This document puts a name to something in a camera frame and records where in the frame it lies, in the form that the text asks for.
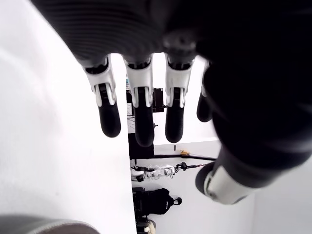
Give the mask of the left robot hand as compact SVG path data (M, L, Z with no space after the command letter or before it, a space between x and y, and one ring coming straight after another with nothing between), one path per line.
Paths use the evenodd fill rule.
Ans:
M312 3L309 0L35 0L83 67L102 131L121 129L110 55L122 55L136 140L151 146L152 56L166 62L165 135L183 135L194 59L208 67L197 118L212 121L218 158L196 176L210 199L236 204L312 155Z

